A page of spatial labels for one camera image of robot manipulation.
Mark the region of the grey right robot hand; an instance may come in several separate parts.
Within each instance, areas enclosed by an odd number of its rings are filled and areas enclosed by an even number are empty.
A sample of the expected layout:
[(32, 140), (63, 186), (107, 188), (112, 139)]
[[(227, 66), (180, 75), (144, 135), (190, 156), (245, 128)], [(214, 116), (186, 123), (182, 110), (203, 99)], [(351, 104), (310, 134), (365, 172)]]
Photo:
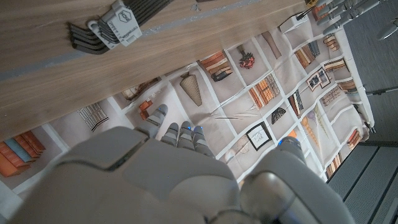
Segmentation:
[(168, 108), (115, 127), (64, 154), (11, 223), (353, 223), (342, 198), (308, 168), (300, 142), (281, 140), (239, 185), (203, 128)]

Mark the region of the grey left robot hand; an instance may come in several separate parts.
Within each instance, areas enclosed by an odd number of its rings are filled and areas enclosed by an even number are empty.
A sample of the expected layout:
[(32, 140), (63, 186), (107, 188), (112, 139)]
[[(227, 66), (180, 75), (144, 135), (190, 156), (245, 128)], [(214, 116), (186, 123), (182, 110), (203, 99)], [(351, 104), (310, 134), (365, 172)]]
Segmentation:
[(317, 25), (324, 25), (336, 17), (343, 15), (339, 20), (329, 25), (322, 33), (324, 36), (333, 34), (345, 24), (357, 19), (359, 16), (362, 16), (385, 1), (386, 0), (333, 0), (330, 3), (318, 1), (316, 6), (325, 4), (325, 7), (317, 12), (317, 16), (321, 17)]

